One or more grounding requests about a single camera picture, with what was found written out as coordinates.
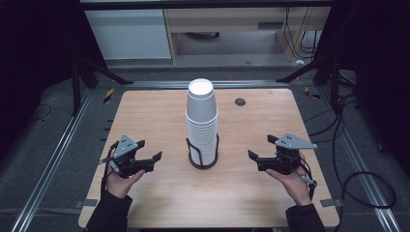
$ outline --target stack of cups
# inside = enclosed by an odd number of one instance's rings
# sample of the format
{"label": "stack of cups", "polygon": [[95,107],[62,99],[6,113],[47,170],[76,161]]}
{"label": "stack of cups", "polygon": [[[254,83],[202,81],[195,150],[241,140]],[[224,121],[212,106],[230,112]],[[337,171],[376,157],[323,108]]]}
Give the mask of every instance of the stack of cups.
{"label": "stack of cups", "polygon": [[190,83],[187,101],[190,162],[201,169],[212,167],[218,159],[218,109],[214,86],[207,79]]}

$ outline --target person's left hand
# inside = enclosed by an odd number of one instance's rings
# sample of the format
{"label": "person's left hand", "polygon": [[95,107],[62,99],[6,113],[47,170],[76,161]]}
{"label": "person's left hand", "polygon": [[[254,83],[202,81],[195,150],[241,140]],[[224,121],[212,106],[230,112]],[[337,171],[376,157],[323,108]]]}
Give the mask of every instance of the person's left hand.
{"label": "person's left hand", "polygon": [[144,175],[145,170],[140,170],[128,179],[124,179],[113,171],[111,165],[108,165],[108,173],[111,174],[106,178],[106,190],[114,196],[124,199],[129,193],[132,185]]}

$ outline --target black horizontal bar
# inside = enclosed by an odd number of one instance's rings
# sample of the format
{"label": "black horizontal bar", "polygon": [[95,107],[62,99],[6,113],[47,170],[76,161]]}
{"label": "black horizontal bar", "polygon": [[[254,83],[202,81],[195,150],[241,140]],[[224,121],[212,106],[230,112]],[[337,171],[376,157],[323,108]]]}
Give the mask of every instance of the black horizontal bar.
{"label": "black horizontal bar", "polygon": [[211,8],[285,8],[285,7],[333,7],[357,4],[359,0],[202,0],[155,2],[103,2],[61,4],[59,7],[82,11],[154,10],[154,9],[211,9]]}

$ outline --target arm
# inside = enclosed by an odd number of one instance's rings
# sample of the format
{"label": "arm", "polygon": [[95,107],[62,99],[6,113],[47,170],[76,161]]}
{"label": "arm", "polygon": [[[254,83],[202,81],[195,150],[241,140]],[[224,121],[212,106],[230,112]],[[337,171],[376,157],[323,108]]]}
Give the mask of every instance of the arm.
{"label": "arm", "polygon": [[106,191],[91,215],[86,231],[127,231],[127,214],[132,203],[132,199],[127,194],[144,173],[145,171],[141,170],[129,179],[123,179],[115,172],[109,174]]}
{"label": "arm", "polygon": [[306,175],[302,167],[299,167],[295,172],[289,175],[282,175],[272,169],[266,170],[266,173],[280,181],[296,203],[296,206],[286,211],[290,231],[325,231],[325,227],[316,212],[316,208],[311,204],[308,195],[308,184],[301,178],[302,175]]}

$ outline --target table top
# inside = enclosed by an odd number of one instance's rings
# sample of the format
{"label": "table top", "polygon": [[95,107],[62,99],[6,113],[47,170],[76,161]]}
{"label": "table top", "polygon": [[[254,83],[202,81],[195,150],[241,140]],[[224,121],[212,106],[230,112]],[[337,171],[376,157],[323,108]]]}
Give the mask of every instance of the table top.
{"label": "table top", "polygon": [[[246,101],[235,104],[237,98]],[[187,90],[129,91],[120,102],[102,152],[126,134],[144,139],[138,160],[162,151],[154,172],[132,187],[129,227],[287,227],[285,210],[295,205],[281,183],[257,171],[248,150],[273,157],[275,146],[267,134],[281,137],[288,131],[309,141],[293,94],[288,89],[217,89],[220,136],[219,159],[200,170],[189,161],[185,114]],[[317,188],[313,203],[325,226],[338,224],[334,207],[322,208],[331,198],[313,150],[303,150]],[[103,165],[98,166],[87,199],[100,199]],[[79,225],[85,227],[94,207],[84,206]]]}

